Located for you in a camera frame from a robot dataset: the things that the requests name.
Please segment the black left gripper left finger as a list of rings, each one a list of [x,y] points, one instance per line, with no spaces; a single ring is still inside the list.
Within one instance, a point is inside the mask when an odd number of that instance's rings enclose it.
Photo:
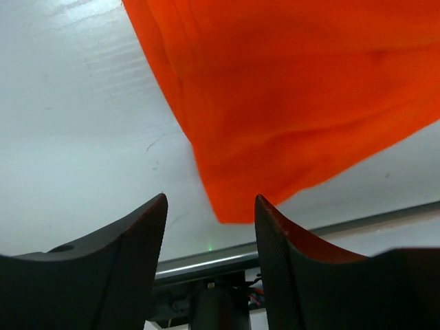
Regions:
[[[2,329],[143,329],[164,236],[159,194],[49,252],[1,257]]]

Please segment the orange shorts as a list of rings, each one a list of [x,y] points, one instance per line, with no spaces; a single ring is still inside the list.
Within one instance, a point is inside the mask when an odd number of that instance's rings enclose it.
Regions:
[[[439,119],[438,1],[125,1],[220,223]]]

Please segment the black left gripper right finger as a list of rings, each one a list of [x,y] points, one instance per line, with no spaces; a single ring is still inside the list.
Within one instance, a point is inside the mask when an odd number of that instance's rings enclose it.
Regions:
[[[293,274],[263,281],[270,329],[438,329],[439,253],[357,265],[292,256]]]

